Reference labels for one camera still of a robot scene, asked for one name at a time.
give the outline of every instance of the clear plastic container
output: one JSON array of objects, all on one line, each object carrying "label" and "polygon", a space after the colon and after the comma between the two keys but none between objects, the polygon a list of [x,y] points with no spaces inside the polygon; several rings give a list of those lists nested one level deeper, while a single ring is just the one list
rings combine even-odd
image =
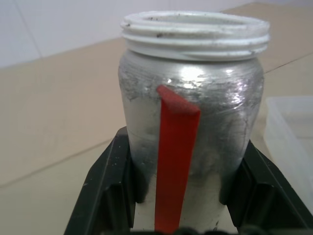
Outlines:
[{"label": "clear plastic container", "polygon": [[265,143],[313,214],[313,96],[271,97],[267,105]]}]

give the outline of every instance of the aluminum canister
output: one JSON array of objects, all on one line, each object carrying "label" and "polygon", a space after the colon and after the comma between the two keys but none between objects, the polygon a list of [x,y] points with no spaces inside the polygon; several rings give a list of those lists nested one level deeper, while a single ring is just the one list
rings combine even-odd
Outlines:
[{"label": "aluminum canister", "polygon": [[269,24],[165,11],[126,16],[122,27],[128,50],[118,76],[139,202],[134,227],[154,228],[164,85],[201,110],[179,225],[213,229],[258,114],[264,79],[256,56],[267,48]]}]

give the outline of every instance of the white threaded rim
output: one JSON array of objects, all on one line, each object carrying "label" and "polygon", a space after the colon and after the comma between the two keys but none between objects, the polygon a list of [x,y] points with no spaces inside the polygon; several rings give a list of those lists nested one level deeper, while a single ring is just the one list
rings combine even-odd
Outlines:
[{"label": "white threaded rim", "polygon": [[269,41],[268,22],[223,13],[142,12],[126,16],[121,26],[130,50],[179,60],[245,60]]}]

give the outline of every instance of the white wall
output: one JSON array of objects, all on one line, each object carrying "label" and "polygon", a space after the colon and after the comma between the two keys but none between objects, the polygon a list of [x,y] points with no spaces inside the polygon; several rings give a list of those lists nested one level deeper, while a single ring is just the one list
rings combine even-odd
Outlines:
[{"label": "white wall", "polygon": [[148,10],[220,11],[254,0],[1,0],[0,68],[120,34],[123,16]]}]

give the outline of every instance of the red tab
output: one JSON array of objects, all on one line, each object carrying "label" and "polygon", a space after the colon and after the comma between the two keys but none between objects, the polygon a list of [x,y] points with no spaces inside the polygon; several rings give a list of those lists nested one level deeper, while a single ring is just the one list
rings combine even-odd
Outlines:
[{"label": "red tab", "polygon": [[179,227],[200,109],[159,86],[161,125],[156,176],[155,230],[171,234]]}]

